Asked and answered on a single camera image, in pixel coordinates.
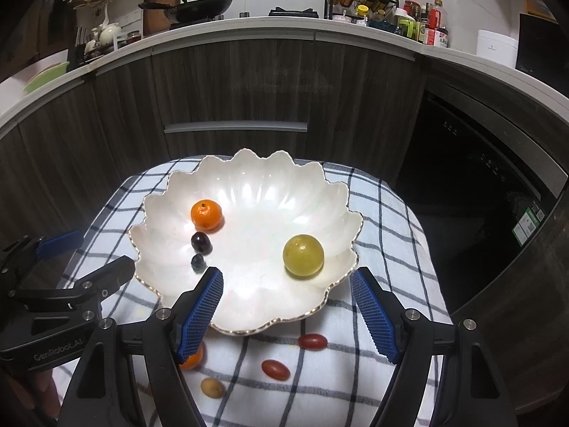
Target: wok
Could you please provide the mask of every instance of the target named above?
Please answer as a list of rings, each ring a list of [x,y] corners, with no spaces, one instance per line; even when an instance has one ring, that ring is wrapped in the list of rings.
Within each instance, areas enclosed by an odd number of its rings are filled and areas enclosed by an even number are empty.
[[[194,0],[172,6],[164,3],[139,3],[140,9],[161,9],[172,24],[194,22],[200,19],[213,19],[222,15],[232,0]]]

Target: tablecloth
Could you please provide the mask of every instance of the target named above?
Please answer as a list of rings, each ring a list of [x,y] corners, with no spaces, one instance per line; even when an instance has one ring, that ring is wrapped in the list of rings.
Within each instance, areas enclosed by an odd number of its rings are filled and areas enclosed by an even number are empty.
[[[168,175],[191,172],[201,157],[164,163],[128,178],[103,207],[85,234],[84,245],[70,260],[62,287],[102,265],[137,252],[127,235],[140,223],[144,196],[166,189]],[[370,268],[384,289],[393,291],[404,307],[416,308],[433,321],[451,322],[418,220],[382,181],[355,168],[323,162],[329,181],[349,186],[349,208],[363,215],[355,249],[360,266]],[[157,296],[136,279],[103,302],[103,316],[119,324],[142,321],[159,307]],[[324,335],[329,345],[314,352],[300,349],[303,333]],[[335,287],[326,306],[302,321],[271,326],[259,334],[236,338],[212,329],[204,338],[206,356],[200,366],[184,372],[186,382],[207,425],[227,427],[367,427],[385,393],[394,366],[379,355],[352,298],[349,281]],[[288,366],[284,382],[261,370],[265,359]],[[61,399],[77,361],[53,372]],[[432,415],[442,357],[433,357],[428,384],[415,425],[428,425]],[[160,425],[144,360],[134,357],[140,401],[147,425]],[[205,377],[223,382],[223,398],[200,391]]]

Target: blue gripper pad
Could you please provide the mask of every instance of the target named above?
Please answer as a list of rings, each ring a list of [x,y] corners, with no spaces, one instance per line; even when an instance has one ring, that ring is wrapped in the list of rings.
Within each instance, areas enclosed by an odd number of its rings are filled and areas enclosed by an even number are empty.
[[[197,353],[221,295],[223,295],[223,274],[215,268],[212,278],[197,298],[195,306],[182,326],[180,347],[177,351],[181,361],[186,361],[189,356]]]
[[[78,249],[83,244],[80,231],[72,231],[39,243],[35,251],[36,260],[47,260],[64,252]]]
[[[389,362],[394,363],[399,356],[399,350],[395,345],[393,323],[359,270],[354,271],[350,277],[350,283],[357,306],[372,335],[377,352],[387,356]]]

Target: white bin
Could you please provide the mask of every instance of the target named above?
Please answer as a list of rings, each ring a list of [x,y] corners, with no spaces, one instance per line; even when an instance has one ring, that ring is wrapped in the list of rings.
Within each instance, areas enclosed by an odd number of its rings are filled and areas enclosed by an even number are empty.
[[[478,31],[476,55],[515,69],[518,41],[500,33]]]

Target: orange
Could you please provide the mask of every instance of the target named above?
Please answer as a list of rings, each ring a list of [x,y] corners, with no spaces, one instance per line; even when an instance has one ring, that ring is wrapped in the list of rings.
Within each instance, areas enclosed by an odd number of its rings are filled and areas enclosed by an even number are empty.
[[[200,343],[200,348],[197,349],[195,355],[188,357],[185,363],[180,364],[180,369],[194,369],[198,364],[201,363],[201,359],[204,357],[204,343]]]
[[[190,212],[193,224],[201,231],[211,231],[217,228],[223,214],[220,205],[209,199],[203,199],[196,202]]]

